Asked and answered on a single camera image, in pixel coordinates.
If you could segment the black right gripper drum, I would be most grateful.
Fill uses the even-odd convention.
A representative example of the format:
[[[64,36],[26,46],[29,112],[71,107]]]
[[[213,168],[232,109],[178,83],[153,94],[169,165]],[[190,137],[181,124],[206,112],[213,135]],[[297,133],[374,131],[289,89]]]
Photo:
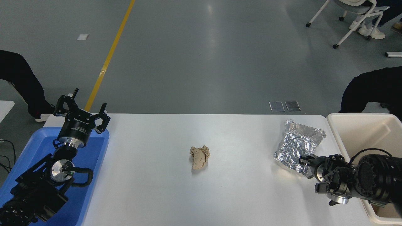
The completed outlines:
[[[318,156],[314,159],[311,159],[309,166],[313,176],[317,180],[323,180],[324,156]]]

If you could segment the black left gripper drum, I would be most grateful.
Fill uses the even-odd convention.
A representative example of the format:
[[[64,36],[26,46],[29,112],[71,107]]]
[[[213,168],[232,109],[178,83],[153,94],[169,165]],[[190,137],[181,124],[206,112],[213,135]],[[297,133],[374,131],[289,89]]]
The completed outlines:
[[[92,114],[79,109],[70,111],[66,115],[65,122],[59,132],[57,140],[65,143],[68,140],[79,140],[79,145],[87,145],[92,129],[95,127],[94,120],[91,120]]]

